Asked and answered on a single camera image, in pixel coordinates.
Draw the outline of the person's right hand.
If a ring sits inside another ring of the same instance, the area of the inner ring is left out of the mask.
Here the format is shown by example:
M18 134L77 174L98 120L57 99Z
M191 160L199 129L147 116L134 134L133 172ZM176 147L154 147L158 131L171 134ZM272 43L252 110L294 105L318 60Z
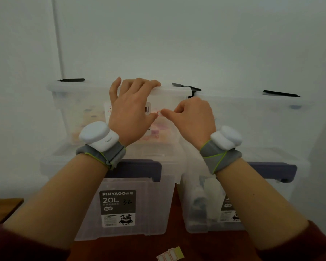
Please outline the person's right hand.
M183 138L200 151L211 139L211 134L217 130L209 103L200 97L192 97L181 101L174 112L180 114L174 125Z

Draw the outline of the person's left hand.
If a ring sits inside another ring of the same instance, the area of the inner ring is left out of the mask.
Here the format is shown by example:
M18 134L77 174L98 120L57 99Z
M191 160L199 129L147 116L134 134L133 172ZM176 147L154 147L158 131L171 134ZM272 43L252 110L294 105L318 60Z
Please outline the person's left hand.
M119 135L119 142L129 146L142 138L148 129L144 129L144 114L147 99L130 94L130 87L135 79L122 80L118 88L118 98L112 105L109 128ZM157 80L150 80L151 91L161 86Z

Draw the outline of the clear storage bin colourful contents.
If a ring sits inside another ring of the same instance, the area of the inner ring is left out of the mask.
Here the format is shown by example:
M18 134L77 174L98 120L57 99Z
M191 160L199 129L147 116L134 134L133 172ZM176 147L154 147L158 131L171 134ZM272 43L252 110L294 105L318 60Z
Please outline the clear storage bin colourful contents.
M81 143L78 136L86 125L96 121L108 123L104 103L110 102L109 87L103 82L55 81L47 85L47 90L52 92L55 107L61 111L71 144ZM147 102L151 103L151 113L157 113L161 109L174 110L191 93L189 87L156 87L148 96ZM165 117L157 117L137 144L173 144L179 141L180 136L171 121Z

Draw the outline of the person's right forearm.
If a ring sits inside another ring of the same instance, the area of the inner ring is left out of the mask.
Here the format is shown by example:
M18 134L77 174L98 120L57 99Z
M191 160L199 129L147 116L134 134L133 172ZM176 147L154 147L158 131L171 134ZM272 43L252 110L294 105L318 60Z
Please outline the person's right forearm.
M258 250L293 239L308 220L242 158L216 173Z

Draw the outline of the person's left forearm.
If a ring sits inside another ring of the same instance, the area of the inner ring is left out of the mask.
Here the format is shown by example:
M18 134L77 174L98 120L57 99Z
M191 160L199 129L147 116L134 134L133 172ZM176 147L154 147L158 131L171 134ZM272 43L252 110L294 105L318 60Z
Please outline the person's left forearm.
M3 227L44 245L68 250L108 170L90 155L76 155Z

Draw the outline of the white barcode label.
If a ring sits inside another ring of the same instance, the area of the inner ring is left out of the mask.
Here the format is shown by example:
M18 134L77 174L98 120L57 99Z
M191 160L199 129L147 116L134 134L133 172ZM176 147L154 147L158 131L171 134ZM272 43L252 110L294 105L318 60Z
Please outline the white barcode label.
M104 113L105 113L105 118L109 119L111 114L112 114L112 105L110 102L105 102L104 103ZM145 105L145 114L148 115L151 113L151 103L146 102Z

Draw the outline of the white wrist tracker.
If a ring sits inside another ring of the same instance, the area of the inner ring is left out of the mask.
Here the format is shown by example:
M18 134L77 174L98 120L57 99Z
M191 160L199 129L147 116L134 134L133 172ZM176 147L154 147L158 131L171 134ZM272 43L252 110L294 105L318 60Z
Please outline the white wrist tracker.
M243 142L242 135L230 126L222 126L210 136L211 141L221 150L229 151L240 146Z
M111 149L119 141L119 135L103 121L96 121L85 126L78 138L99 152Z

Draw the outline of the grey wristband green trim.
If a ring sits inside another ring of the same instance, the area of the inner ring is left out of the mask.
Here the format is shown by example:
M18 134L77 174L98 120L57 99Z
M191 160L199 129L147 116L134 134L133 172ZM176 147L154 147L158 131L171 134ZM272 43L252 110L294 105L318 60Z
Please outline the grey wristband green trim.
M242 157L242 153L236 149L228 151L219 148L212 140L207 141L200 149L206 166L210 174L215 174L230 166L237 159Z
M123 146L119 141L117 141L107 150L99 151L98 149L95 149L90 145L86 144L76 149L75 154L88 155L103 164L104 166L106 166L109 170L113 170L117 167L118 163L125 156L126 147Z

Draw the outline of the empty clear storage bin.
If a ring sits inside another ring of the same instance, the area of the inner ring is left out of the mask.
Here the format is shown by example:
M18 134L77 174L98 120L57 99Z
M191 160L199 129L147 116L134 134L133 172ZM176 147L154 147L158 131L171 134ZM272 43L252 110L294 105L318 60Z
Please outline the empty clear storage bin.
M194 93L209 103L216 129L229 126L242 135L242 148L281 148L300 155L303 123L314 102L303 97Z

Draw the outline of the black white bin label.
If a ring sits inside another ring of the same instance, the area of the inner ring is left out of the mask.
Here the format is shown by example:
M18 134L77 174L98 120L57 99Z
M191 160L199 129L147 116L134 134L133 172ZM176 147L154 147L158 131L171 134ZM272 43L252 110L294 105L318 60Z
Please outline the black white bin label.
M230 201L230 199L227 195L225 196L225 198L223 200L221 211L220 211L220 216L218 218L218 222L219 223L241 222L237 212L235 211L235 208L234 208L232 202Z
M135 190L102 190L99 192L103 228L135 226Z

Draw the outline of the large clear bin dark contents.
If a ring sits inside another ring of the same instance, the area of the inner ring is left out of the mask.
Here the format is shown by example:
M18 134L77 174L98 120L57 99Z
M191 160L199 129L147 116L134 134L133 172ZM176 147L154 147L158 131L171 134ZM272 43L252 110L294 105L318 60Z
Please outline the large clear bin dark contents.
M187 156L187 171L182 175L178 193L186 230L189 233L244 230L241 222L218 222L226 193L216 176L209 173L200 153L185 140L181 144ZM298 167L291 183L265 179L288 201L296 185L309 175L308 160L297 158L282 149L245 147L239 148L239 151L247 162L283 162Z

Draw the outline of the sheet of label stickers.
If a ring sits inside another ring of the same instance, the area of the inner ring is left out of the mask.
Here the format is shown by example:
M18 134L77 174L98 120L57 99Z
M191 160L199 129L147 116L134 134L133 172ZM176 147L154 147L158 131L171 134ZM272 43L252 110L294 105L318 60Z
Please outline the sheet of label stickers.
M179 261L185 258L185 256L182 253L180 246L177 246L175 248L168 249L164 253L158 255L156 258L158 261Z

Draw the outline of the dark red sleeve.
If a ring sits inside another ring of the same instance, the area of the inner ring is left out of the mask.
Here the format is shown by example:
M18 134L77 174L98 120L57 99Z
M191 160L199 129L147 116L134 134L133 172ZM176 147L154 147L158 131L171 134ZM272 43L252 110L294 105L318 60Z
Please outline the dark red sleeve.
M256 250L262 261L326 261L326 236L312 221L293 239L267 250Z
M0 225L0 261L66 261L70 250L33 241Z

